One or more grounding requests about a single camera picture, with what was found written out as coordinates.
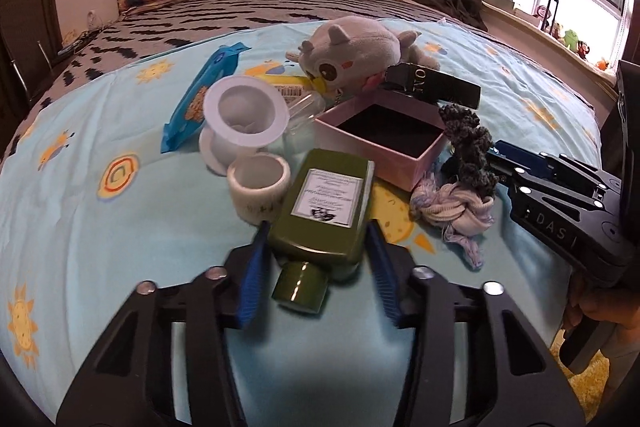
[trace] blue blanket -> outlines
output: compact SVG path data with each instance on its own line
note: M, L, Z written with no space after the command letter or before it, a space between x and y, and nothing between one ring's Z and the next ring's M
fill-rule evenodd
M384 22L420 30L418 42L443 71L482 86L478 113L495 140L599 165L593 109L530 60L459 25ZM285 51L319 24L236 32L105 74L41 111L6 160L0 349L51 419L137 282L187 282L254 233L233 212L226 180L207 171L196 140L160 153L162 126L194 76L220 45L236 42L250 48L240 55L239 73L303 76ZM389 223L389 240L449 280L503 282L550 343L570 270L510 221L505 190L498 195L497 222L480 240L486 261L479 273L466 269L456 245L404 219L407 194L377 183L373 213ZM180 328L174 335L177 344L184 341ZM319 319L291 314L270 299L247 330L228 336L249 425L391 425L412 336L386 320L366 263L350 284L331 288ZM178 417L185 419L179 355L174 369Z

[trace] blue snack package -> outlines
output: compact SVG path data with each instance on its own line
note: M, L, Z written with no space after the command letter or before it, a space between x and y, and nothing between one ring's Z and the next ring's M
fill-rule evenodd
M175 151L202 126L202 102L207 89L223 76L234 74L238 66L238 55L250 49L238 42L233 46L220 46L209 57L175 108L169 123L164 124L161 153Z

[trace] silver screw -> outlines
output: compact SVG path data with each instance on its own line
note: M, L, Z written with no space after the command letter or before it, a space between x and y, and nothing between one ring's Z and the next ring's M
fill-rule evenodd
M222 266L212 266L205 272L204 277L212 281L224 279L226 277L226 270Z
M489 295L502 295L504 293L504 286L495 281L484 283L482 289L484 290L484 293L487 293Z
M140 295L149 295L149 293L156 291L156 288L156 283L153 281L143 281L136 286L136 292Z
M416 266L411 273L414 275L416 279L433 279L435 274L431 268L427 268L426 266Z

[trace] green bottle cap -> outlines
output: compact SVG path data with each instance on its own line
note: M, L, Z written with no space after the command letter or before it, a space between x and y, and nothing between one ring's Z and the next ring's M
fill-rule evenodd
M292 310L318 313L328 285L328 275L315 264L289 261L282 267L271 297Z

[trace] plush toy eye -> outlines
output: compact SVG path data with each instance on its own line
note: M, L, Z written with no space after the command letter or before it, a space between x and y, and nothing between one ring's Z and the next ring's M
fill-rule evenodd
M318 71L320 71L320 75L327 82L332 82L338 77L338 72L331 64L320 64L320 66L318 66Z

